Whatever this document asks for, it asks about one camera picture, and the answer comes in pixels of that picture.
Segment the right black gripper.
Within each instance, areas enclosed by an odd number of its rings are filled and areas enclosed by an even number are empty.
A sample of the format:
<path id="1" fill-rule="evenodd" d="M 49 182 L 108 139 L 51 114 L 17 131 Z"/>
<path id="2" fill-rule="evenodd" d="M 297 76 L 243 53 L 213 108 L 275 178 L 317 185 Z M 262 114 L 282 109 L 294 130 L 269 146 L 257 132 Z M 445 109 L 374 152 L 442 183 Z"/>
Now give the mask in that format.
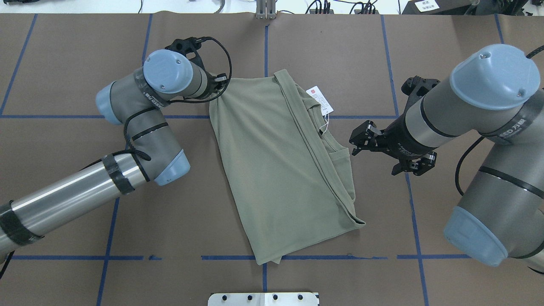
<path id="1" fill-rule="evenodd" d="M 434 148 L 417 142 L 405 123 L 405 116 L 400 116 L 384 130 L 379 130 L 375 123 L 366 120 L 352 130 L 349 143 L 354 145 L 351 155 L 355 156 L 363 150 L 381 152 L 397 159 L 391 174 L 414 173 L 422 176 L 436 164 L 437 153 Z"/>

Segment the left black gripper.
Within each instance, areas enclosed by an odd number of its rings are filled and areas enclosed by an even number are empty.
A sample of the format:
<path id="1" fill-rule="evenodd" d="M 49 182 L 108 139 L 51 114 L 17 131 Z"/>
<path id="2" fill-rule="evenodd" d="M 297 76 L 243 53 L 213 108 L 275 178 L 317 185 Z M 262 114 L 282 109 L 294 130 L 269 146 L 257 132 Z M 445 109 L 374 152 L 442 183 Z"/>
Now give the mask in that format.
<path id="1" fill-rule="evenodd" d="M 229 84 L 229 76 L 225 73 L 208 76 L 206 99 L 215 99 Z"/>

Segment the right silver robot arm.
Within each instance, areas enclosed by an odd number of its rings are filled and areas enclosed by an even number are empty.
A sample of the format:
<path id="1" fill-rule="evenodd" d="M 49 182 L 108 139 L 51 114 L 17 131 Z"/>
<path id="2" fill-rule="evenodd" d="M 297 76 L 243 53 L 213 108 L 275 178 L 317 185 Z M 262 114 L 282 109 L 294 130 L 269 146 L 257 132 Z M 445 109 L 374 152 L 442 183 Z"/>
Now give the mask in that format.
<path id="1" fill-rule="evenodd" d="M 459 158 L 454 184 L 461 195 L 445 239 L 496 267 L 523 261 L 543 273 L 543 88 L 534 56 L 498 43 L 458 64 L 443 81 L 414 76 L 402 85 L 403 113 L 384 129 L 365 121 L 349 138 L 352 155 L 381 152 L 397 160 L 392 175 L 422 176 L 437 149 L 478 133 Z"/>

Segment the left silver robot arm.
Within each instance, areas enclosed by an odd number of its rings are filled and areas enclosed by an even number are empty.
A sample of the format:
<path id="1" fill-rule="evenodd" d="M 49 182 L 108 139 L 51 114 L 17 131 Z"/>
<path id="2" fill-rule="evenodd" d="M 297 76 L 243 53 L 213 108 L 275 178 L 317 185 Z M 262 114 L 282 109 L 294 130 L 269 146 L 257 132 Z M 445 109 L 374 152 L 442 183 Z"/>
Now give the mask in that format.
<path id="1" fill-rule="evenodd" d="M 162 109 L 176 97 L 208 102 L 229 83 L 196 60 L 171 50 L 152 52 L 142 67 L 107 85 L 96 95 L 100 113 L 122 125 L 127 149 L 107 154 L 80 171 L 1 206 L 1 260 L 49 232 L 138 186 L 169 184 L 190 164 Z"/>

